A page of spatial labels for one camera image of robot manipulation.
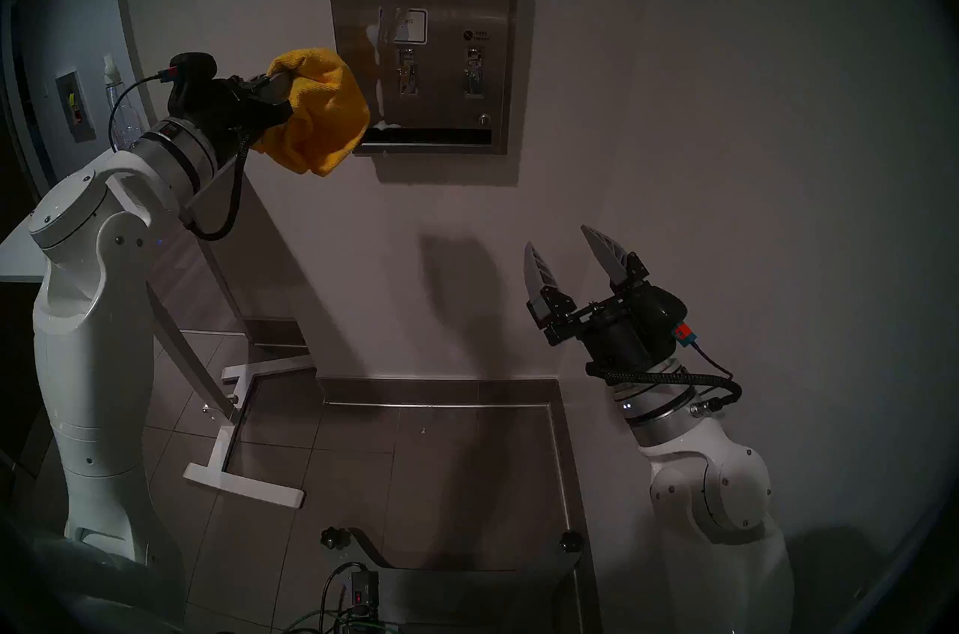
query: green cable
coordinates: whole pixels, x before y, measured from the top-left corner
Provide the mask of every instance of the green cable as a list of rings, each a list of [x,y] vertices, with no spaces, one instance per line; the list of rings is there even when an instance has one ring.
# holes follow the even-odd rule
[[[371,629],[382,629],[382,631],[391,632],[391,634],[400,634],[398,629],[393,627],[387,627],[385,624],[378,624],[378,622],[351,622],[349,617],[337,617],[337,620],[334,622],[336,624],[346,624],[348,627],[368,627]]]
[[[335,616],[336,614],[337,614],[336,611],[327,611],[327,612],[326,612],[326,615],[327,615],[327,616]],[[317,608],[317,610],[315,610],[315,611],[310,611],[310,613],[305,613],[305,614],[303,614],[300,618],[298,618],[296,621],[294,621],[292,624],[290,624],[288,627],[286,627],[286,628],[283,630],[282,634],[287,634],[288,631],[293,631],[293,629],[295,629],[295,627],[296,627],[296,624],[299,624],[300,622],[305,622],[310,616],[319,616],[319,609]],[[320,627],[320,628],[323,628],[323,622],[319,622],[319,627]]]

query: stainless steel dispenser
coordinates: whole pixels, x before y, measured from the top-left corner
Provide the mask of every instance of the stainless steel dispenser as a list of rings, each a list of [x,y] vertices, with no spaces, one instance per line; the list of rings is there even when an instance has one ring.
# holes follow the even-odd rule
[[[516,0],[332,0],[370,108],[358,153],[506,153]]]

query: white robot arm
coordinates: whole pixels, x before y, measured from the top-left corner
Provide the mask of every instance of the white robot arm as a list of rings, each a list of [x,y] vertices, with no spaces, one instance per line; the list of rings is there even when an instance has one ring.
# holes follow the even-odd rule
[[[158,218],[179,214],[266,127],[291,114],[289,78],[214,79],[206,54],[182,54],[157,78],[173,81],[171,115],[129,151],[106,153],[66,177],[31,214],[48,258],[34,304],[36,371],[66,477],[65,535],[142,565],[152,613],[182,618],[178,546],[149,499],[141,435],[152,389],[149,251]],[[235,184],[223,228],[239,205]]]
[[[733,443],[712,413],[738,401],[733,374],[695,344],[687,309],[649,284],[635,253],[583,226],[613,295],[577,310],[526,246],[526,305],[558,344],[579,339],[652,467],[649,496],[661,528],[673,617],[681,632],[787,632],[792,572],[783,534],[767,514],[772,488],[759,454]],[[692,345],[726,377],[688,373],[673,357]],[[706,398],[714,389],[724,396]]]

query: tiled floor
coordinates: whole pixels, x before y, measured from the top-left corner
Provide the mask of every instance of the tiled floor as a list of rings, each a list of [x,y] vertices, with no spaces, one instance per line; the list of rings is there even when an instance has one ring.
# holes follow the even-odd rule
[[[239,336],[188,340],[215,376],[267,358]],[[302,487],[292,510],[183,478],[206,463],[216,426],[155,356],[144,464],[183,553],[188,632],[269,632],[317,608],[327,526],[362,529],[397,567],[461,569],[516,569],[565,529],[546,408],[324,407],[311,371],[261,380],[229,469]],[[57,531],[64,494],[52,444],[28,512]]]

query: yellow microfiber towel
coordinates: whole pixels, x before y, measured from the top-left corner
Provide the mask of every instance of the yellow microfiber towel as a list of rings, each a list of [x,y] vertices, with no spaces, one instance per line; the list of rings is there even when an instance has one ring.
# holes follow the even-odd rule
[[[349,66],[329,48],[301,48],[276,57],[267,74],[293,71],[293,116],[267,129],[253,149],[295,173],[326,177],[363,138],[369,108]]]

